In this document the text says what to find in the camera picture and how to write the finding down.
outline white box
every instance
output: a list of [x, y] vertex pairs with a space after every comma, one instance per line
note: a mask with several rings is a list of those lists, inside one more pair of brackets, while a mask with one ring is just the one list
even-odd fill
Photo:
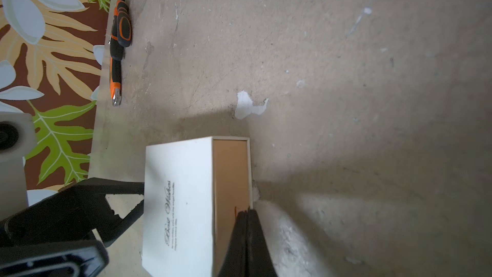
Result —
[[253, 208], [249, 138], [146, 149], [142, 266], [153, 276], [217, 275], [236, 213]]

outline floral rug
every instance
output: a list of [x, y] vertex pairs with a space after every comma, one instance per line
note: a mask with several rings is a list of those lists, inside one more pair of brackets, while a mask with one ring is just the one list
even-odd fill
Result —
[[31, 198], [87, 177], [110, 0], [1, 1], [0, 111], [34, 117]]

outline orange and black handle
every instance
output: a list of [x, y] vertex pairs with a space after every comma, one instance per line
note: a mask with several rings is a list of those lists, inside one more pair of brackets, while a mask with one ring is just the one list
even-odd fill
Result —
[[123, 46], [118, 42], [117, 10], [115, 8], [113, 16], [113, 27], [111, 27], [111, 40], [109, 42], [109, 51], [111, 57], [115, 60], [123, 60]]
[[111, 58], [109, 61], [109, 90], [113, 106], [121, 104], [121, 61]]
[[115, 14], [117, 16], [118, 43], [123, 47], [128, 47], [131, 44], [131, 23], [130, 15], [128, 14], [128, 5], [125, 0], [118, 0], [116, 2]]

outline box lid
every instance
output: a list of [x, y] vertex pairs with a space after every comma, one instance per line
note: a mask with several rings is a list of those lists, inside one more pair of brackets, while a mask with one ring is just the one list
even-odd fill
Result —
[[213, 272], [212, 137], [146, 149], [142, 266], [153, 276]]

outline black object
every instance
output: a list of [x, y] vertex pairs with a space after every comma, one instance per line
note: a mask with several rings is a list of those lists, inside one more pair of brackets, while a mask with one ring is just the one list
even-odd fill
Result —
[[[92, 277], [110, 246], [144, 212], [142, 200], [121, 219], [107, 194], [144, 194], [144, 183], [90, 178], [0, 222], [0, 276]], [[102, 243], [95, 240], [96, 229]]]
[[121, 83], [121, 61], [111, 58], [109, 72], [111, 75], [110, 82]]
[[123, 47], [128, 47], [131, 44], [131, 24], [130, 15], [128, 15], [128, 5], [125, 0], [118, 0], [115, 9], [117, 11], [118, 43]]
[[0, 249], [0, 276], [97, 276], [109, 262], [96, 240]]
[[0, 123], [0, 151], [10, 149], [19, 140], [17, 128], [7, 122]]
[[123, 46], [118, 43], [118, 26], [117, 26], [117, 10], [115, 9], [113, 15], [113, 26], [111, 27], [111, 39], [109, 42], [109, 52], [111, 57], [115, 60], [123, 60]]
[[238, 213], [218, 277], [277, 277], [255, 210]]
[[124, 219], [115, 214], [107, 194], [144, 194], [143, 182], [90, 178], [0, 222], [0, 247], [94, 240], [96, 229], [110, 246], [144, 212], [142, 200]]

